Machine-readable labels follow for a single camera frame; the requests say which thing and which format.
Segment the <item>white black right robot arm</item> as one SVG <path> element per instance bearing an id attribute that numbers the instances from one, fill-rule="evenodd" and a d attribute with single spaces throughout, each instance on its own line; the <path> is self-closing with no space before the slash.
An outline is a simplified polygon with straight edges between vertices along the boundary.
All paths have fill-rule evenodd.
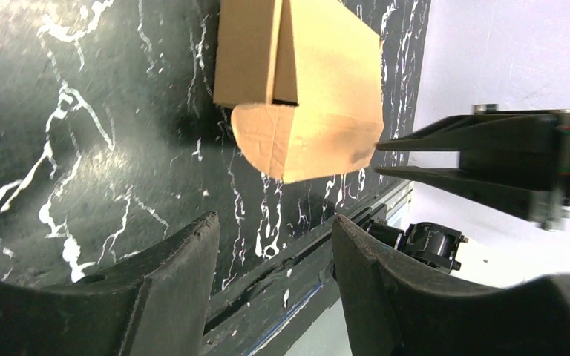
<path id="1" fill-rule="evenodd" d="M 570 109 L 476 105 L 376 147 L 413 154 L 380 169 L 414 183 L 412 220 L 468 236 L 458 277 L 505 287 L 570 273 Z"/>

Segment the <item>brown cardboard paper box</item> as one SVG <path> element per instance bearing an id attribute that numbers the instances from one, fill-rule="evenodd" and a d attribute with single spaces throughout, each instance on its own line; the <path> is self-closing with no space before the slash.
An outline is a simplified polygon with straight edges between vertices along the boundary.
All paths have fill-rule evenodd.
<path id="1" fill-rule="evenodd" d="M 384 129 L 380 36 L 338 1 L 222 1 L 213 101 L 284 183 L 366 168 Z"/>

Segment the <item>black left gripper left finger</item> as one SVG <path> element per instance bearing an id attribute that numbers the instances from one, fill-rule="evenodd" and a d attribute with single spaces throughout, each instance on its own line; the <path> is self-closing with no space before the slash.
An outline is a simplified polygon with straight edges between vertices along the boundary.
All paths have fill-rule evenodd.
<path id="1" fill-rule="evenodd" d="M 0 355 L 198 355 L 219 236 L 207 212 L 71 285 L 0 281 Z"/>

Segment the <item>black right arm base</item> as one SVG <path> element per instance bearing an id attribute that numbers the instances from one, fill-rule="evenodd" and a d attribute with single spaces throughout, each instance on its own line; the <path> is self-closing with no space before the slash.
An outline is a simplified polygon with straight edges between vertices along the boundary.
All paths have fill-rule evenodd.
<path id="1" fill-rule="evenodd" d="M 401 230 L 371 220 L 365 231 L 385 245 L 446 274 L 461 269 L 462 263 L 456 255 L 460 244 L 468 242 L 461 231 L 433 222 L 410 224 Z"/>

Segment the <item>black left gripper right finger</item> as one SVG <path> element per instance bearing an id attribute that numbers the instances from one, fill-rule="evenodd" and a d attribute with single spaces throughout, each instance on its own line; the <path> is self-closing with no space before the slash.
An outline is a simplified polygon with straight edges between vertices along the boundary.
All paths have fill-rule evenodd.
<path id="1" fill-rule="evenodd" d="M 570 274 L 498 289 L 426 266 L 342 215 L 331 235 L 354 355 L 570 355 Z"/>

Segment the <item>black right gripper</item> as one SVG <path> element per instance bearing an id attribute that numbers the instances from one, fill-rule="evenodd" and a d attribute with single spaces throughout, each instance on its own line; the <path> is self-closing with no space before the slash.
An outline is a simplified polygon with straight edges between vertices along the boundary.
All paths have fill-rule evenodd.
<path id="1" fill-rule="evenodd" d="M 377 167 L 383 176 L 420 182 L 495 210 L 563 229 L 570 217 L 570 110 L 477 111 L 449 116 L 378 151 L 458 151 L 454 168 Z"/>

